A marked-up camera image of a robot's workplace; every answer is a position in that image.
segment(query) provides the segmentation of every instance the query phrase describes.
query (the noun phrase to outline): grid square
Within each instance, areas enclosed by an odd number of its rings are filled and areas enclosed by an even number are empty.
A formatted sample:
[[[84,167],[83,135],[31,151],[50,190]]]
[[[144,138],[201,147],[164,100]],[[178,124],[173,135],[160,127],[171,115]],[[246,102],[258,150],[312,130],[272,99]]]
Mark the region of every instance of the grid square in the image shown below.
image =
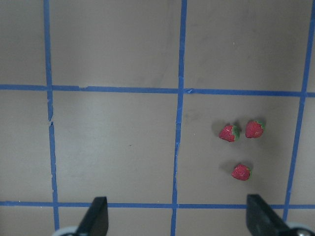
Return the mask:
[[[50,236],[54,230],[51,207],[0,206],[0,235]]]
[[[171,203],[177,95],[55,92],[59,200]]]
[[[314,209],[290,209],[287,217],[288,222],[299,223],[314,230]]]
[[[54,83],[176,88],[180,0],[51,1]]]
[[[0,84],[45,85],[42,0],[0,2]]]
[[[61,226],[76,226],[87,208],[60,208]],[[170,209],[109,208],[108,236],[150,235],[169,236],[171,228]]]
[[[178,202],[245,204],[249,193],[269,204],[283,204],[297,119],[299,98],[185,95],[178,157]],[[245,138],[251,119],[266,121],[258,139]],[[228,123],[243,132],[228,143],[218,137]],[[239,163],[252,168],[248,181],[230,174]]]
[[[0,201],[52,200],[47,95],[0,91]]]
[[[280,215],[282,210],[275,210]],[[178,209],[177,236],[250,236],[244,209]]]
[[[311,8],[311,0],[188,3],[186,87],[300,91]]]
[[[293,186],[291,191],[292,204],[315,204],[315,173],[314,173],[314,153],[315,153],[315,98],[307,98],[299,149],[296,159]]]

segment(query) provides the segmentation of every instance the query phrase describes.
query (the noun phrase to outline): grid line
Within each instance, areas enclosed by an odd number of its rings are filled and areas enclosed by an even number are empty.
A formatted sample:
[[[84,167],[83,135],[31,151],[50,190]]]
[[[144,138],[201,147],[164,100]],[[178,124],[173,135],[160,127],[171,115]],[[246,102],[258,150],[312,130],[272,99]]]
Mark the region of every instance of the grid line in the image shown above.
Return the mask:
[[[4,207],[53,207],[53,202],[0,202]],[[57,203],[58,207],[89,207],[91,203]],[[285,205],[271,204],[272,209],[284,209]],[[108,203],[109,208],[164,208],[164,209],[246,209],[245,204],[163,204],[163,203]],[[315,205],[293,204],[289,209],[315,209]]]
[[[41,85],[8,85],[0,84],[0,90],[31,90],[50,91]],[[143,88],[143,87],[106,87],[106,86],[69,86],[52,85],[52,91],[82,91],[82,92],[126,92],[126,93],[171,93],[177,94],[178,88]],[[315,97],[315,92],[277,91],[277,90],[243,90],[243,89],[212,89],[212,88],[184,88],[184,94],[205,95],[243,95],[243,96],[275,96],[275,97]]]
[[[49,125],[49,148],[50,148],[50,167],[51,182],[53,190],[53,209],[54,209],[54,225],[55,230],[59,229],[59,210],[58,210],[58,187],[56,177],[56,155],[55,155],[55,128],[51,122],[54,115],[53,108],[53,81],[51,71],[51,44],[50,44],[50,14],[49,0],[44,0],[44,34],[45,34],[45,65],[46,65],[46,83],[47,83],[47,108]]]
[[[308,42],[307,42],[303,82],[302,82],[301,97],[300,97],[300,105],[299,105],[299,111],[298,111],[298,118],[296,122],[292,158],[291,158],[290,171],[289,171],[289,177],[287,181],[286,196],[285,196],[284,209],[283,209],[284,221],[287,220],[287,215],[288,215],[288,206],[290,204],[291,191],[292,191],[292,186],[293,186],[293,177],[294,177],[294,171],[295,171],[295,165],[296,165],[296,159],[297,159],[297,152],[299,148],[304,106],[305,106],[305,100],[307,97],[307,84],[308,84],[309,71],[310,71],[310,65],[311,65],[312,46],[313,46],[313,39],[314,39],[314,27],[315,27],[315,0],[313,0],[313,4],[312,4],[311,19],[310,19],[310,26],[309,26],[309,37],[308,37]]]
[[[178,95],[177,95],[177,112],[176,112],[176,133],[175,133],[175,150],[174,150],[174,173],[173,173],[173,194],[172,194],[172,218],[171,218],[171,236],[176,234],[176,216],[177,216],[177,160],[178,151],[181,143],[182,132],[182,115],[184,99],[184,70],[185,70],[185,38],[186,38],[186,16],[187,0],[182,0],[181,7],[181,25],[179,38],[179,59],[178,59]]]

